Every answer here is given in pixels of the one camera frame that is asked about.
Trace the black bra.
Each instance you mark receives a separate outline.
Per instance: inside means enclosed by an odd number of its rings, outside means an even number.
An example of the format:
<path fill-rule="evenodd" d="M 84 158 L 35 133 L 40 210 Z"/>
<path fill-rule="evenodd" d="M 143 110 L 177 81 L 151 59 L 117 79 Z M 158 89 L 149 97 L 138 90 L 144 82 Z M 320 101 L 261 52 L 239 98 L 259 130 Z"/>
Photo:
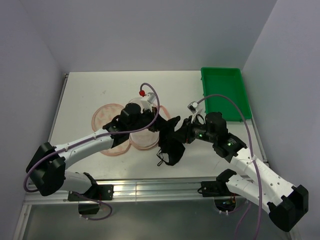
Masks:
<path fill-rule="evenodd" d="M 180 116 L 165 120 L 159 115 L 155 123 L 148 129 L 151 132 L 159 132 L 158 146 L 160 150 L 156 154 L 160 159 L 158 167 L 163 163 L 167 166 L 174 166 L 181 160 L 185 152 L 184 145 L 173 137 L 175 127 L 180 120 Z"/>

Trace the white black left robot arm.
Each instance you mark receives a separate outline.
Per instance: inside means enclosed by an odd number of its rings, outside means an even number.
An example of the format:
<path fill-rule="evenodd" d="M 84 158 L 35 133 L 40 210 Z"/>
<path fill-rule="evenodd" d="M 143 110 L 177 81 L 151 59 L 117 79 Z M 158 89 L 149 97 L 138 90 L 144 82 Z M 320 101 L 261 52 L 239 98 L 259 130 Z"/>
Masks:
<path fill-rule="evenodd" d="M 49 142 L 42 144 L 27 166 L 25 178 L 44 197 L 64 190 L 91 200 L 98 193 L 96 180 L 86 172 L 69 172 L 68 168 L 95 153 L 121 145 L 131 133 L 150 128 L 158 116 L 158 108 L 141 109 L 136 103 L 128 103 L 112 121 L 86 137 L 56 146 Z"/>

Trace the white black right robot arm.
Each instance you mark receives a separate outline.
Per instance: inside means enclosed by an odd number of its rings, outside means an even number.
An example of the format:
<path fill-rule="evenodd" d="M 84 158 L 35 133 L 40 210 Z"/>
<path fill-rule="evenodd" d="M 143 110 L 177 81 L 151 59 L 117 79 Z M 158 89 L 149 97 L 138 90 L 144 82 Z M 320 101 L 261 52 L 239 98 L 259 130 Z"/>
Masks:
<path fill-rule="evenodd" d="M 222 195 L 235 193 L 261 205 L 271 221 L 282 231 L 290 232 L 308 212 L 308 190 L 302 185 L 294 186 L 252 155 L 247 145 L 228 131 L 222 113 L 207 114 L 204 123 L 193 116 L 184 119 L 180 129 L 174 133 L 174 138 L 183 144 L 190 144 L 195 139 L 211 143 L 218 156 L 252 180 L 248 181 L 227 169 L 216 178 L 217 191 Z"/>

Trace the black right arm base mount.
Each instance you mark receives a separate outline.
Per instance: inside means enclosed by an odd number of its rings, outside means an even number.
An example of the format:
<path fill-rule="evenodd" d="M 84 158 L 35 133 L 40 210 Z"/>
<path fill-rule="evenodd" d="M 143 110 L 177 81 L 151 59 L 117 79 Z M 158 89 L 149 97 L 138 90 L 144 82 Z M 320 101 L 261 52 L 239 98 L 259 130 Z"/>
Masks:
<path fill-rule="evenodd" d="M 214 206 L 219 214 L 229 214 L 240 208 L 244 203 L 237 206 L 236 193 L 229 191 L 225 182 L 202 181 L 197 193 L 202 195 L 203 198 L 213 198 Z"/>

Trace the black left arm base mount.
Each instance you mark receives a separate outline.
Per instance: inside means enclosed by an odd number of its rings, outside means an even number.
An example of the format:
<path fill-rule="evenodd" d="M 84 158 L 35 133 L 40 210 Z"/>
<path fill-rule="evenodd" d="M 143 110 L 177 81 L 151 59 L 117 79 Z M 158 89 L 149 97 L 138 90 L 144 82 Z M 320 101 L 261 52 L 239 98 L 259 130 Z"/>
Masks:
<path fill-rule="evenodd" d="M 67 200 L 78 202 L 78 213 L 88 221 L 100 221 L 109 218 L 113 213 L 112 206 L 107 203 L 113 199 L 114 186 L 112 184 L 97 184 L 85 193 L 70 191 Z M 107 212 L 106 216 L 96 217 L 100 210 Z"/>

